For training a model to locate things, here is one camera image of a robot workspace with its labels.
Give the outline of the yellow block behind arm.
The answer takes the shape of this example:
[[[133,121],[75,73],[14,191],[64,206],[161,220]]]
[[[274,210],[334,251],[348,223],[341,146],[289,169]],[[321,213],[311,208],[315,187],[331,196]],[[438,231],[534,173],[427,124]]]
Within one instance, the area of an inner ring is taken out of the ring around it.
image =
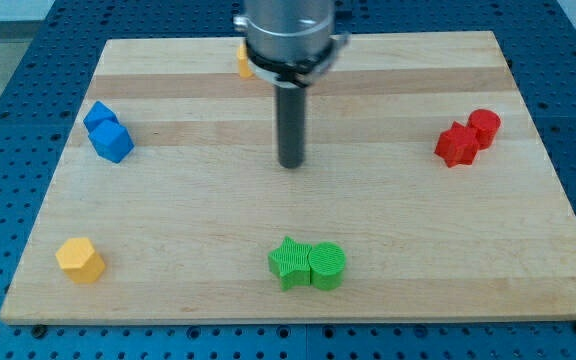
[[[236,51],[238,74],[243,79],[249,79],[254,76],[248,63],[247,48],[244,43],[240,43]]]

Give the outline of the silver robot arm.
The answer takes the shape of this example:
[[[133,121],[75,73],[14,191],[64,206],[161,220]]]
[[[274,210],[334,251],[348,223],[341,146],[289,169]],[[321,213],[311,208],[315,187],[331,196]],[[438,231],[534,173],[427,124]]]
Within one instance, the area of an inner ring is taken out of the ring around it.
[[[246,0],[233,18],[252,72],[287,89],[307,88],[333,67],[349,42],[334,22],[331,0]]]

